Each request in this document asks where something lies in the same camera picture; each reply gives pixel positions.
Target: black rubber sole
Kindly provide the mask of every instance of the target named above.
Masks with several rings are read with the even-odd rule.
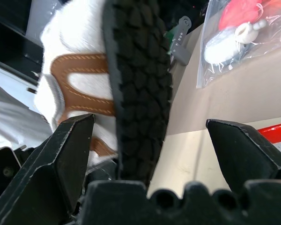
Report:
[[[114,97],[119,179],[149,185],[169,121],[169,42],[156,0],[107,0],[103,30]]]

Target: tread pattern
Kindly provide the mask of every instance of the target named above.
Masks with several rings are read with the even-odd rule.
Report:
[[[121,126],[117,128],[120,177],[148,186],[169,120],[169,42],[163,37],[165,26],[158,17],[156,0],[113,0],[113,10],[113,38],[121,74],[118,89],[122,93],[116,106],[117,126]]]

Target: brown leather trim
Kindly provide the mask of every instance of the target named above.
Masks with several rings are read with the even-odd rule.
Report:
[[[87,111],[107,116],[113,116],[114,104],[112,100],[92,97],[78,92],[68,84],[70,73],[107,73],[107,62],[104,54],[69,54],[54,60],[51,74],[57,80],[65,100],[65,111],[60,121],[67,119],[70,111]]]
[[[115,155],[116,152],[110,149],[101,139],[92,137],[90,143],[90,150],[98,154],[98,156],[110,156]]]

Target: clear plastic bag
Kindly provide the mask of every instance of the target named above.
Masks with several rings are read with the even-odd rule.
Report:
[[[281,0],[210,0],[201,39],[197,88],[281,47]]]

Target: shoe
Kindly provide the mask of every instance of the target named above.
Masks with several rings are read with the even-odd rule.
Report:
[[[41,40],[35,104],[52,131],[93,113],[89,166],[119,160],[118,179],[149,185],[170,113],[169,42],[156,0],[73,0]]]

